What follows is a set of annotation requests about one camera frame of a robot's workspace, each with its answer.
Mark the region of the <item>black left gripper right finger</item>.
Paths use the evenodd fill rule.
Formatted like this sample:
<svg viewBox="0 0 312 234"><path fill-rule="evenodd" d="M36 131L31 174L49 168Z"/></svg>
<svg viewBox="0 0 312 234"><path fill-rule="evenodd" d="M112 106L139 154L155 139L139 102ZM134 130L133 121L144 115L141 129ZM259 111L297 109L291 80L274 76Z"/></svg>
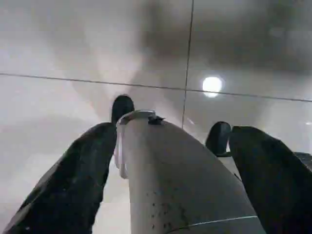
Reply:
<svg viewBox="0 0 312 234"><path fill-rule="evenodd" d="M229 145L265 232L310 234L311 170L281 140L255 127L233 127Z"/></svg>

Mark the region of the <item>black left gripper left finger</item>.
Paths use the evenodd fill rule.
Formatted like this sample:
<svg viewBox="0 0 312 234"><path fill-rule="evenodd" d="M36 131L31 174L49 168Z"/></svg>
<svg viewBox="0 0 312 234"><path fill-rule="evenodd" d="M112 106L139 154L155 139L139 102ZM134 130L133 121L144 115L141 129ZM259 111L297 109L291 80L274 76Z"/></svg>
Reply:
<svg viewBox="0 0 312 234"><path fill-rule="evenodd" d="M116 141L117 128L110 122L77 138L41 177L3 233L92 233Z"/></svg>

